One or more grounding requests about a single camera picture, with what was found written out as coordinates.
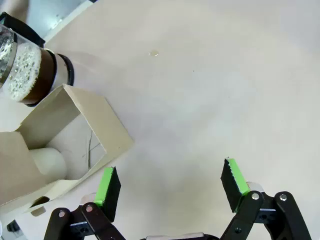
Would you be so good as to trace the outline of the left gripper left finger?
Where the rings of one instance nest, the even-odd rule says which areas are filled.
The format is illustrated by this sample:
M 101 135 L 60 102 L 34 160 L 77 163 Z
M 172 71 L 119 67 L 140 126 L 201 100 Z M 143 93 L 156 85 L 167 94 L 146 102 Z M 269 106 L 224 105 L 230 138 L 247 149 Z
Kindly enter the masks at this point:
M 121 183 L 115 167 L 104 169 L 93 201 L 70 211 L 59 207 L 52 211 L 45 231 L 45 240 L 120 240 L 122 234 L 113 225 Z

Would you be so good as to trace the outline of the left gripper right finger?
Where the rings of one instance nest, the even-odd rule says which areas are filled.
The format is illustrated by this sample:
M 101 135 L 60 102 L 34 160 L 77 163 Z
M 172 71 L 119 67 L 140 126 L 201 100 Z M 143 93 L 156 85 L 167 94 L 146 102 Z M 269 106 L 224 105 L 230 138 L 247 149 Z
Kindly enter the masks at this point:
M 249 187 L 236 160 L 226 158 L 221 182 L 230 209 L 235 213 L 221 236 L 222 240 L 245 240 L 254 224 L 263 224 L 272 240 L 310 240 L 301 211 L 288 191 L 271 197 Z

